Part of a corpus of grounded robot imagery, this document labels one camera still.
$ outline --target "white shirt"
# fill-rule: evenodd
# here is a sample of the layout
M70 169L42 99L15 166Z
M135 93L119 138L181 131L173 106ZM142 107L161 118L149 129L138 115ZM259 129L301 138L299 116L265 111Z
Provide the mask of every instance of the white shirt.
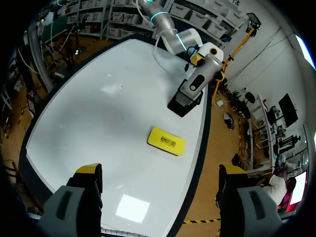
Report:
M263 187L263 190L272 198L276 205L280 205L284 195L286 194L285 180L283 178L272 175L269 186Z

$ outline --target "black monitor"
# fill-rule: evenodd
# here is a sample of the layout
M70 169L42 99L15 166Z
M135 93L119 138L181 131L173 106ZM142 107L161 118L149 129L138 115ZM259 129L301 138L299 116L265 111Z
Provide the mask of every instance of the black monitor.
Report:
M297 121L298 117L290 96L286 94L278 104L282 110L286 126L291 126Z

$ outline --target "computer monitor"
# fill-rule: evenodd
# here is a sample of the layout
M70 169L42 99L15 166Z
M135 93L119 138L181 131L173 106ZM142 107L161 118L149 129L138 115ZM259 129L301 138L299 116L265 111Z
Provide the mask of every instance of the computer monitor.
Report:
M286 94L278 103L283 113L283 117L285 120L285 124L287 127L295 123L298 119L296 110L291 101L291 98L288 94Z
M286 208L285 212L290 212L294 210L297 206L297 204L302 200L303 194L306 187L306 171L295 176L296 179L296 185L295 188L291 194L290 202Z

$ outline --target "blue light ring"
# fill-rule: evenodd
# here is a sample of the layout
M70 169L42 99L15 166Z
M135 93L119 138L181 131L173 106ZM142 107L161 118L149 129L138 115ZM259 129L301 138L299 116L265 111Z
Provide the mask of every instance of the blue light ring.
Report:
M151 17L150 21L153 21L153 18L154 18L155 16L158 16L158 15L163 14L163 13L167 13L167 14L169 14L169 13L168 13L168 12L166 12L166 11L161 11L161 12L158 12L158 13L156 13L155 15L153 15L153 16Z
M180 41L182 47L184 48L184 50L187 51L187 48L186 48L186 46L184 45L184 43L182 42L182 40L180 39L180 36L179 36L178 34L176 34L176 36L177 36L177 38L179 39L179 41Z

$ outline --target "yellow pole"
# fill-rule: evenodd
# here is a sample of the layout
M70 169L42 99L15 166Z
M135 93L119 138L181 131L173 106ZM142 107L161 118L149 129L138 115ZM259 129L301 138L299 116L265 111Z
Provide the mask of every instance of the yellow pole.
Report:
M240 44L238 45L238 47L234 50L234 52L230 55L230 57L225 61L225 63L223 64L223 67L222 67L222 73L224 74L225 73L225 70L227 68L227 65L228 63L231 61L232 58L234 58L236 56L236 54L239 52L239 50L243 47L243 45L245 43L247 43L247 41L250 39L251 35L252 35L252 32L254 31L255 29L252 28L248 34L246 35L246 37L242 40L242 42L240 42ZM216 84L216 88L215 88L215 91L214 91L214 94L213 94L213 97L212 97L212 104L214 103L214 100L215 100L215 97L216 97L216 93L217 93L217 89L218 89L218 86L219 86L219 83L223 80L217 80L217 84Z
M240 42L240 44L238 45L238 47L235 49L235 51L231 54L230 58L234 58L235 55L238 53L238 51L242 48L242 46L250 39L252 32L255 29L252 28L249 33L246 35L246 37L242 40L242 42ZM225 61L225 63L223 64L223 72L225 72L227 64L230 62L229 58Z

